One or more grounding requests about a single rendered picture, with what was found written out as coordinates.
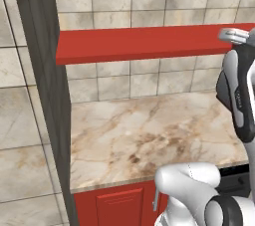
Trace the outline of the red base cabinet door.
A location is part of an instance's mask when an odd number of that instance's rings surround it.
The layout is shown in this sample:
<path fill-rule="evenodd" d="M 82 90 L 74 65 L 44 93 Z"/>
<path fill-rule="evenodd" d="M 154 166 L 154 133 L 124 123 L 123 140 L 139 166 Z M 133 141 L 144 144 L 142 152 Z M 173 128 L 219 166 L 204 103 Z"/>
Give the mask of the red base cabinet door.
<path fill-rule="evenodd" d="M 154 191 L 146 181 L 76 193 L 80 226 L 153 226 Z"/>
<path fill-rule="evenodd" d="M 167 206 L 168 196 L 166 194 L 159 194 L 158 197 L 158 215 L 160 215 Z"/>

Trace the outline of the black appliance front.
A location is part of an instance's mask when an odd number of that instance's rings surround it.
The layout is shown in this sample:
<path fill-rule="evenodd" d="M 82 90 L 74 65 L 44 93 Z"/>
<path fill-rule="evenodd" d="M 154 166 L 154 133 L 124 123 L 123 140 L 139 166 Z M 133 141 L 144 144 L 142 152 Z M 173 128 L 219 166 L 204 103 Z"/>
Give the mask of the black appliance front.
<path fill-rule="evenodd" d="M 220 168 L 221 180 L 216 188 L 219 194 L 248 197 L 250 188 L 249 165 L 242 164 Z"/>

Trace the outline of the thick red wall shelf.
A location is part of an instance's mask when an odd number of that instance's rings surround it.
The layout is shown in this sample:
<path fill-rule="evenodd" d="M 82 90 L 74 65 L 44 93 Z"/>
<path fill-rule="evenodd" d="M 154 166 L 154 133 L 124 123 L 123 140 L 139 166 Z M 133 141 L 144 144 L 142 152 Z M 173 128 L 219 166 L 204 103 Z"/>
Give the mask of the thick red wall shelf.
<path fill-rule="evenodd" d="M 255 23 L 61 31 L 57 65 L 216 55 L 230 44 L 222 28 L 249 31 Z"/>

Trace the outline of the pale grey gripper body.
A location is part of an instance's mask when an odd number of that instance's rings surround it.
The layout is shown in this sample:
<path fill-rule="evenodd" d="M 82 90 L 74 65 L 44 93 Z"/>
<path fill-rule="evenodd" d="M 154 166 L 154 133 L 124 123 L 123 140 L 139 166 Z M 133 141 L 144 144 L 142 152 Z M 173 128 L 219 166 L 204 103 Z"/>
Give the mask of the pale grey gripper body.
<path fill-rule="evenodd" d="M 245 44 L 249 33 L 235 28 L 223 28 L 220 30 L 218 39 L 224 42 L 230 42 L 235 45 Z"/>

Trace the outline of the dark grey tall cabinet side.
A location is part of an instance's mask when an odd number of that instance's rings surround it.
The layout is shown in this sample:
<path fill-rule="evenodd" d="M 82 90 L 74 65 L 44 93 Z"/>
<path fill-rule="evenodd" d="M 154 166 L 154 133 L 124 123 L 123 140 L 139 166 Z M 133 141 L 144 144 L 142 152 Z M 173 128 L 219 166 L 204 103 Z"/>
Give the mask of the dark grey tall cabinet side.
<path fill-rule="evenodd" d="M 17 0 L 70 226 L 80 226 L 70 190 L 71 101 L 67 73 L 56 64 L 56 0 Z"/>

